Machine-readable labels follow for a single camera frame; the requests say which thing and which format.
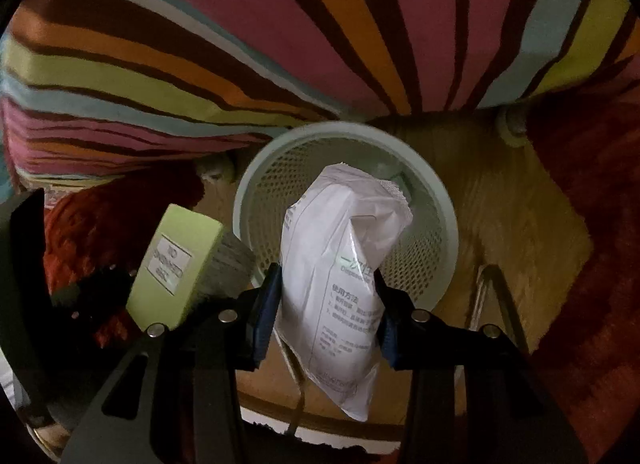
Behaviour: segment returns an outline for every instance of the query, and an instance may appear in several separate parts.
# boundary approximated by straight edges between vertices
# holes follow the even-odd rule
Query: orange stripe
[[[10,139],[11,143],[18,143],[18,145],[20,145],[22,148],[24,149],[30,149],[30,150],[34,150],[32,148],[33,143],[31,143],[30,141],[24,141],[23,139],[20,139],[18,137],[15,136],[15,134],[12,134],[11,139]],[[44,147],[44,149],[38,150],[38,154],[51,154],[51,155],[58,155],[56,154],[56,152],[50,152],[49,149],[49,144],[50,143],[38,143],[38,146],[42,147],[44,145],[46,145]],[[87,163],[87,162],[91,162],[92,165],[97,165],[99,167],[104,167],[104,168],[113,168],[114,170],[116,169],[120,169],[123,168],[123,164],[122,163],[112,163],[109,161],[98,161],[96,159],[86,159],[85,157],[82,158],[82,160],[80,159],[56,159],[56,158],[46,158],[46,157],[30,157],[29,159],[30,163]]]
[[[29,148],[40,151],[48,152],[49,154],[65,154],[76,155],[78,157],[85,157],[88,159],[100,159],[102,161],[113,161],[115,163],[122,163],[128,159],[135,159],[139,161],[139,157],[133,157],[131,155],[114,154],[113,152],[104,152],[94,149],[86,149],[78,147],[76,145],[68,145],[66,143],[44,143],[42,141],[27,141]]]
[[[82,163],[82,164],[87,164],[87,163],[91,163],[91,165],[95,165],[96,167],[102,167],[102,168],[111,168],[113,170],[120,170],[121,168],[123,168],[123,165],[119,165],[117,163],[103,163],[101,161],[80,161],[80,160],[76,160],[76,159],[63,159],[62,161],[60,159],[47,159],[46,157],[34,157],[33,159],[29,160],[30,163],[32,164],[38,164],[38,165],[59,165],[60,163]],[[37,175],[33,175],[31,174],[30,179],[37,179],[38,176]]]
[[[626,41],[625,47],[622,49],[620,56],[616,59],[616,62],[624,60],[629,56],[633,56],[640,51],[640,19],[636,19],[636,25],[634,25],[633,31],[629,39]]]
[[[400,114],[411,114],[404,85],[365,0],[322,0],[356,54],[380,82]]]
[[[233,107],[298,114],[312,121],[323,120],[320,115],[308,109],[249,98],[237,85],[179,56],[161,53],[137,42],[111,37],[85,28],[55,24],[25,7],[20,7],[14,14],[12,33],[41,46],[102,54],[124,62],[161,70],[191,85],[218,94]]]

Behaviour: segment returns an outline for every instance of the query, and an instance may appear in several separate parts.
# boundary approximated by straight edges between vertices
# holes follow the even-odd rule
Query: striped fabric
[[[6,40],[5,35],[0,36],[0,59],[2,58],[1,56],[2,49],[3,49],[2,46],[5,40]],[[0,70],[0,84],[1,83],[2,83],[2,71]],[[9,168],[7,167],[4,151],[5,151],[4,132],[2,130],[2,127],[0,127],[0,204],[8,200],[14,194],[14,189],[11,182],[11,175],[9,173]]]
[[[92,186],[312,121],[612,83],[638,22],[628,0],[24,0],[6,144],[25,184]]]

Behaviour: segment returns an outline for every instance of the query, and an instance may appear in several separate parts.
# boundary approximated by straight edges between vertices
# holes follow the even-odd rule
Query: sticker
[[[163,235],[146,268],[166,290],[175,296],[175,290],[190,260],[190,254]]]

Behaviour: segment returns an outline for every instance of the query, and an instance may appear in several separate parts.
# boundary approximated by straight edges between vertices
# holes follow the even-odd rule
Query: packet
[[[276,331],[305,374],[350,417],[369,413],[384,312],[373,272],[413,219],[395,183],[325,167],[287,209]]]

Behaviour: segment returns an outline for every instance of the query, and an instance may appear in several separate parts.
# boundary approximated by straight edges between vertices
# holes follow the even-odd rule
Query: mesh pattern
[[[429,287],[441,260],[443,224],[428,189],[400,159],[375,145],[357,139],[313,139],[283,152],[262,174],[256,173],[245,196],[241,229],[257,257],[260,281],[269,265],[280,256],[282,221],[327,165],[347,163],[387,179],[402,173],[411,193],[414,221],[382,264],[385,282],[405,290],[416,301]]]

